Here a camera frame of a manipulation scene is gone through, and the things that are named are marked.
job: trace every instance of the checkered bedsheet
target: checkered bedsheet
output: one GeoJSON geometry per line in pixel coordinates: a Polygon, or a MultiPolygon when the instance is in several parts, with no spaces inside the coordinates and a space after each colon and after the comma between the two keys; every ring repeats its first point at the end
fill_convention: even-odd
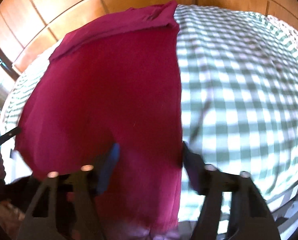
{"type": "MultiPolygon", "coordinates": [[[[297,50],[258,13],[179,5],[174,17],[183,139],[224,172],[249,171],[270,201],[298,180],[297,50]]],[[[17,125],[58,45],[17,80],[2,111],[5,131],[17,125]]],[[[224,198],[228,213],[230,195],[224,198]]],[[[179,219],[196,220],[203,200],[183,171],[179,219]]]]}

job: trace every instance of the maroon fabric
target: maroon fabric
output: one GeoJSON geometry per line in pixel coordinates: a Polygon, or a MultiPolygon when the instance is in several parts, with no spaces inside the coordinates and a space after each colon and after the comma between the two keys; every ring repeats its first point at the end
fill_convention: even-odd
{"type": "Polygon", "coordinates": [[[104,220],[160,231],[177,225],[182,128],[176,5],[126,11],[122,22],[130,19],[136,31],[119,25],[114,15],[121,19],[120,13],[110,16],[120,33],[102,31],[98,19],[69,34],[23,109],[15,148],[38,179],[50,171],[77,171],[113,142],[120,144],[109,189],[96,198],[104,220]],[[157,8],[164,8],[158,16],[157,8]],[[107,37],[95,39],[97,29],[107,37]],[[79,39],[80,30],[88,42],[79,39]]]}

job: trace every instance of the patterned fabric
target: patterned fabric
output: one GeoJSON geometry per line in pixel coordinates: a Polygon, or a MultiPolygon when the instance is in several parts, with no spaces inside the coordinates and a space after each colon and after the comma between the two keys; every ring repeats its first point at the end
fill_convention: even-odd
{"type": "MultiPolygon", "coordinates": [[[[265,199],[278,203],[275,197],[298,181],[298,51],[258,13],[179,5],[174,17],[184,140],[224,172],[249,171],[265,199]]],[[[2,111],[6,131],[16,126],[54,49],[18,79],[2,111]]],[[[224,199],[220,229],[230,194],[224,199]]],[[[203,201],[183,171],[179,219],[197,220],[203,201]]]]}
{"type": "Polygon", "coordinates": [[[290,38],[298,50],[298,31],[294,27],[285,23],[283,20],[279,20],[275,16],[268,15],[267,18],[274,26],[280,28],[290,38]]]}

